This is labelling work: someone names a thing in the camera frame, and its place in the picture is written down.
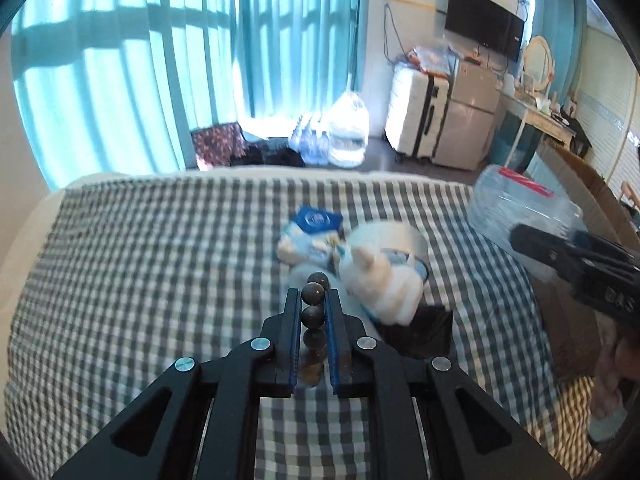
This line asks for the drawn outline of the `person's right hand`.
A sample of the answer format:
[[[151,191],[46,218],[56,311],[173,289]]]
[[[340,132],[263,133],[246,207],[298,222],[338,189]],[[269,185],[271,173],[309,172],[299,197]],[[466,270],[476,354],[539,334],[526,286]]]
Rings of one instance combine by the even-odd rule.
[[[631,394],[638,389],[639,346],[621,330],[605,339],[594,372],[588,437],[594,445],[611,441],[629,414]]]

